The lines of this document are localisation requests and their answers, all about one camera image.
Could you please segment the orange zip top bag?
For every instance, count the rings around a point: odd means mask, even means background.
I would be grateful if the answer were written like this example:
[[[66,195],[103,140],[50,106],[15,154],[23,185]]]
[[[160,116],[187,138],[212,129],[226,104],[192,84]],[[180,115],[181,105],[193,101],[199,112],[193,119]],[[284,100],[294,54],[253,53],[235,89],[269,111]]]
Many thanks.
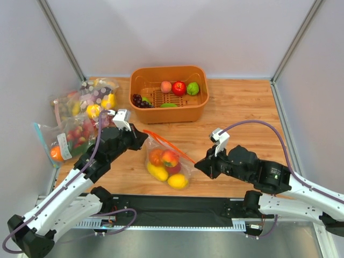
[[[146,164],[145,164],[145,166],[146,166],[146,169],[147,169],[147,163],[149,163],[149,159],[148,159],[149,152],[151,150],[156,149],[156,148],[160,148],[163,151],[166,149],[169,149],[169,150],[177,153],[180,157],[179,163],[181,164],[181,171],[178,174],[185,175],[186,178],[188,179],[188,181],[190,182],[190,179],[192,178],[192,176],[196,172],[196,168],[194,167],[195,162],[190,157],[188,157],[186,153],[181,151],[179,148],[177,148],[175,145],[173,145],[171,142],[169,142],[165,138],[161,137],[160,135],[158,135],[152,131],[149,131],[149,130],[144,130],[144,133],[148,134],[148,138],[145,141],[145,146],[146,146]]]

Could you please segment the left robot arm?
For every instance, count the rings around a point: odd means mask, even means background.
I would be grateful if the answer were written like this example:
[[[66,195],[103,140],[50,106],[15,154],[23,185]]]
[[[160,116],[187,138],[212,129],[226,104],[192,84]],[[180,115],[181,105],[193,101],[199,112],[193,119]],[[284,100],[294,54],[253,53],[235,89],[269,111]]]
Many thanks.
[[[79,221],[89,216],[107,216],[114,206],[112,195],[103,187],[93,188],[79,203],[73,201],[94,185],[111,168],[111,163],[127,150],[142,148],[148,134],[128,127],[106,127],[96,142],[80,156],[58,187],[23,216],[8,220],[7,239],[27,257],[45,257],[55,243]]]

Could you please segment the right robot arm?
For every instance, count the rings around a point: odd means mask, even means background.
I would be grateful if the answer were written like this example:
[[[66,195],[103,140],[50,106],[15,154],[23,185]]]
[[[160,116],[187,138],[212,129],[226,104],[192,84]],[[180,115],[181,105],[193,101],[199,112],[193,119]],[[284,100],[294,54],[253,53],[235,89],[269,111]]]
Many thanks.
[[[300,218],[343,236],[343,195],[329,190],[320,193],[310,181],[294,178],[280,163],[261,160],[241,146],[219,153],[213,146],[194,167],[211,179],[224,174],[252,184],[254,189],[246,192],[242,205],[243,213],[250,218]]]

